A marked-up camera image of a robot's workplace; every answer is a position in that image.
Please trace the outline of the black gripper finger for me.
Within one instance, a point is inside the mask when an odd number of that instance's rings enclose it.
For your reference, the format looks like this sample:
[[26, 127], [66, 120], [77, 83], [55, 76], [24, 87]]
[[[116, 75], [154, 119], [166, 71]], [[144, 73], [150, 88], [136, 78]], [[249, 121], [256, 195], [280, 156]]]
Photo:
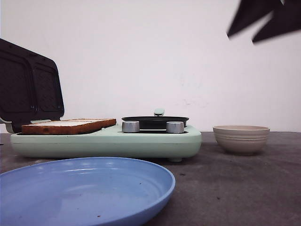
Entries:
[[231, 37], [282, 6], [280, 0], [241, 0], [227, 31]]
[[271, 19], [252, 38], [253, 43], [301, 29], [301, 1], [285, 0]]

